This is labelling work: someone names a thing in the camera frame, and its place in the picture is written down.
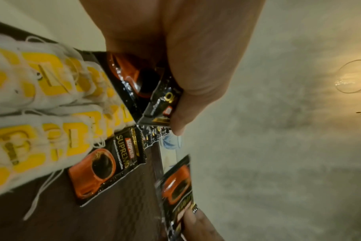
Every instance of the fingernail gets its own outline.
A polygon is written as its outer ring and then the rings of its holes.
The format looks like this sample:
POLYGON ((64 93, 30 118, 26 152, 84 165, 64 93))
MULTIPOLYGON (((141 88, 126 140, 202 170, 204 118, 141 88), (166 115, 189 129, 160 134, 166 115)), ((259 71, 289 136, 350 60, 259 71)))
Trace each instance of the fingernail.
POLYGON ((181 136, 181 135, 183 134, 183 132, 184 132, 184 129, 185 129, 185 127, 183 127, 183 128, 180 129, 180 130, 173 131, 173 133, 174 133, 174 135, 176 135, 176 136, 181 136))
POLYGON ((184 212, 183 219, 185 222, 188 222, 190 224, 196 223, 196 216, 191 209, 188 209, 186 212, 184 212))

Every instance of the hand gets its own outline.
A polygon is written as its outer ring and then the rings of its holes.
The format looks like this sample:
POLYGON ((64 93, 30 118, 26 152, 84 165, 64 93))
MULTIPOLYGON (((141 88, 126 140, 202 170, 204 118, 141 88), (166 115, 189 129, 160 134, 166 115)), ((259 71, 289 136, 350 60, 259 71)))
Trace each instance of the hand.
POLYGON ((192 210, 187 210, 183 222, 183 235, 187 241, 224 241, 200 209, 195 214, 192 210))
POLYGON ((224 95, 265 0, 81 0, 106 48, 156 63, 164 53, 184 89, 174 134, 224 95))

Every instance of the dark brown leather surface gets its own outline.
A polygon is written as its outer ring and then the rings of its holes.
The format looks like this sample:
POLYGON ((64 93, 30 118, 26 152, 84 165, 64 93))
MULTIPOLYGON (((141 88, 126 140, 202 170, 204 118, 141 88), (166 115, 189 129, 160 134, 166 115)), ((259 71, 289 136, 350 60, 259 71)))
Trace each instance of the dark brown leather surface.
POLYGON ((160 161, 157 148, 147 151, 145 165, 82 208, 75 203, 67 172, 42 193, 27 221, 22 218, 47 176, 0 196, 0 241, 157 241, 161 227, 153 170, 160 161))

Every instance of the brand logo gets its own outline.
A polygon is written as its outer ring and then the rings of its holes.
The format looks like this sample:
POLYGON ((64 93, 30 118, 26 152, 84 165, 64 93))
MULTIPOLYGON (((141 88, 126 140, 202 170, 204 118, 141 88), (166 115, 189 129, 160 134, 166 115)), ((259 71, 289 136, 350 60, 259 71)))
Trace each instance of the brand logo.
POLYGON ((130 138, 125 138, 126 146, 128 147, 129 156, 131 159, 134 158, 134 150, 132 140, 130 138))

